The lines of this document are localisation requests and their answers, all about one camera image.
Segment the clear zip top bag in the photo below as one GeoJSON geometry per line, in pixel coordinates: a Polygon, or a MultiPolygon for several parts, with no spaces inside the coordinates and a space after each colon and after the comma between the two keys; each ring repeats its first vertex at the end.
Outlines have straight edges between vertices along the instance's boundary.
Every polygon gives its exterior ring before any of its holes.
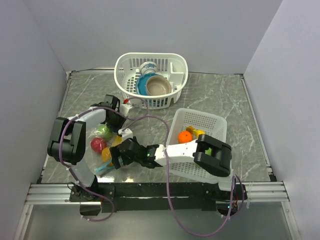
{"type": "Polygon", "coordinates": [[[111,147],[122,142],[122,137],[111,131],[105,124],[99,124],[86,133],[87,163],[92,164],[94,173],[101,177],[115,169],[112,163],[111,147]]]}

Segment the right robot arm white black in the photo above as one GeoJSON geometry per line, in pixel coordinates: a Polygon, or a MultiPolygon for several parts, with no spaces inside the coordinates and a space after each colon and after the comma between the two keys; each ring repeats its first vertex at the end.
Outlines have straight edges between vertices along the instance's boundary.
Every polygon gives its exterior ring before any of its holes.
{"type": "Polygon", "coordinates": [[[135,137],[110,148],[116,169],[138,163],[148,169],[166,167],[169,173],[218,186],[219,195],[232,198],[236,192],[232,148],[214,137],[201,134],[195,140],[172,145],[143,146],[135,137]]]}

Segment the orange fake fruit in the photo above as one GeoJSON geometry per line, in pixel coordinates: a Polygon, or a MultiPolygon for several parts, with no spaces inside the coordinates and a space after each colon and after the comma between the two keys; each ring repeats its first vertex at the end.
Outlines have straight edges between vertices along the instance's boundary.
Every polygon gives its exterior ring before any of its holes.
{"type": "Polygon", "coordinates": [[[189,131],[185,130],[179,133],[177,140],[179,144],[185,144],[191,142],[193,140],[193,136],[189,131]]]}

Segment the green fake vegetable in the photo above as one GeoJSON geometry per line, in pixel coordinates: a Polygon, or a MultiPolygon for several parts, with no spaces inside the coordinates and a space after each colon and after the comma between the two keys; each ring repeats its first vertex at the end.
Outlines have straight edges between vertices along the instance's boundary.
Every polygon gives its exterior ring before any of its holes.
{"type": "Polygon", "coordinates": [[[202,168],[206,168],[212,165],[212,149],[208,148],[206,150],[197,151],[193,154],[193,161],[201,166],[202,168]]]}

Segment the white rectangular mesh basket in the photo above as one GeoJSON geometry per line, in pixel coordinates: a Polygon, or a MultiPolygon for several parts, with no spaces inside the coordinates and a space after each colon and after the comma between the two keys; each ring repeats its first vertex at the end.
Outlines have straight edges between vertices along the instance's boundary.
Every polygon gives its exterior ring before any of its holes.
{"type": "Polygon", "coordinates": [[[230,190],[232,148],[226,137],[227,121],[223,117],[180,108],[170,127],[166,153],[158,150],[156,161],[179,177],[230,190]]]}

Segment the yellow fake banana piece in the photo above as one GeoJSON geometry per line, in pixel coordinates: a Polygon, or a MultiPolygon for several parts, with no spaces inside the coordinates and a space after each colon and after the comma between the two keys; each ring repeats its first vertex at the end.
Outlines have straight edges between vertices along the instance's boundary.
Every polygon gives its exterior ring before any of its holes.
{"type": "Polygon", "coordinates": [[[190,134],[194,135],[197,139],[199,138],[199,135],[205,135],[206,133],[203,130],[195,129],[192,126],[186,127],[186,131],[190,134]]]}

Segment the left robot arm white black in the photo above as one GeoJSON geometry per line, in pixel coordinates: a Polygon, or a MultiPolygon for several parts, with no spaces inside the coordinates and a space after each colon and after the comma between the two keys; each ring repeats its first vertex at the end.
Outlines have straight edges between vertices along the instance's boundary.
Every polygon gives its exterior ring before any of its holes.
{"type": "Polygon", "coordinates": [[[88,201],[97,199],[100,189],[97,176],[84,159],[87,131],[105,124],[117,134],[131,108],[127,101],[121,103],[116,96],[107,94],[104,101],[93,104],[83,113],[54,120],[47,154],[66,167],[74,178],[74,191],[88,201]]]}

